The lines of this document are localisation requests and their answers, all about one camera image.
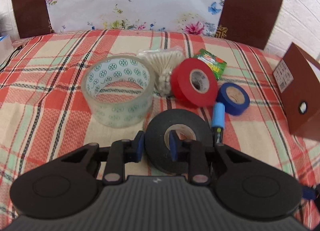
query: blue butterfly print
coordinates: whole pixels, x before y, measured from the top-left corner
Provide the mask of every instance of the blue butterfly print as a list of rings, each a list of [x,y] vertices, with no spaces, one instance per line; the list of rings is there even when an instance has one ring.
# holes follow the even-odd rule
[[[217,2],[213,2],[211,6],[208,7],[208,12],[211,14],[217,14],[221,11],[221,9],[216,8]]]

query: red plaid fabric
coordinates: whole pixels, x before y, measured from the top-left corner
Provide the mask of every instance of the red plaid fabric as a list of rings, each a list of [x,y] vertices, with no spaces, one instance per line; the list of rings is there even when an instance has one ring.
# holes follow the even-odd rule
[[[0,229],[16,216],[9,198],[12,182],[24,172],[86,143],[110,146],[133,139],[161,111],[185,108],[174,97],[154,93],[145,122],[111,129],[96,122],[81,93],[80,81],[90,65],[117,54],[183,48],[192,57],[205,48],[228,66],[219,84],[234,82],[245,89],[250,107],[241,116],[226,114],[224,142],[278,167],[305,185],[320,181],[319,143],[289,134],[272,70],[279,57],[227,40],[179,33],[94,30],[35,37],[0,73]],[[189,109],[208,123],[212,108]],[[161,175],[144,157],[126,164],[127,174]],[[295,215],[306,227],[319,222],[313,203],[302,202]]]

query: black cable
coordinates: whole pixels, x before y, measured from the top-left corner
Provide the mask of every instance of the black cable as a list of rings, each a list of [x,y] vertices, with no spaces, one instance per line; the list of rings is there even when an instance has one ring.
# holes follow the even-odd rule
[[[5,67],[7,67],[7,65],[9,64],[9,62],[10,62],[10,60],[11,60],[11,58],[12,58],[12,56],[15,54],[15,52],[16,51],[19,51],[19,50],[21,50],[22,49],[22,45],[20,45],[18,48],[16,48],[14,51],[13,51],[13,53],[11,53],[11,55],[10,55],[10,57],[9,57],[9,59],[7,60],[7,63],[6,63],[6,65],[2,68],[2,69],[0,69],[0,72],[2,72],[3,70],[4,70],[4,68]]]

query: plastic bag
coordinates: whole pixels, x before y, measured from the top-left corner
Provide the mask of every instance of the plastic bag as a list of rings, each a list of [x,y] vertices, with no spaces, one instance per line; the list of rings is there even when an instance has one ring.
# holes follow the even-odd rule
[[[56,33],[135,29],[214,36],[224,0],[46,0]]]

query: blue tape roll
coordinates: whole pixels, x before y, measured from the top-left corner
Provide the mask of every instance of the blue tape roll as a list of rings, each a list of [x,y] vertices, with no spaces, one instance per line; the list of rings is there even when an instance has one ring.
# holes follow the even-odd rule
[[[233,88],[230,88],[228,90],[230,95],[229,97],[227,95],[228,87],[236,88],[238,91],[234,91]],[[222,84],[218,91],[217,102],[223,103],[225,106],[225,112],[233,116],[241,115],[250,105],[250,99],[247,92],[245,92],[242,87],[234,83]]]

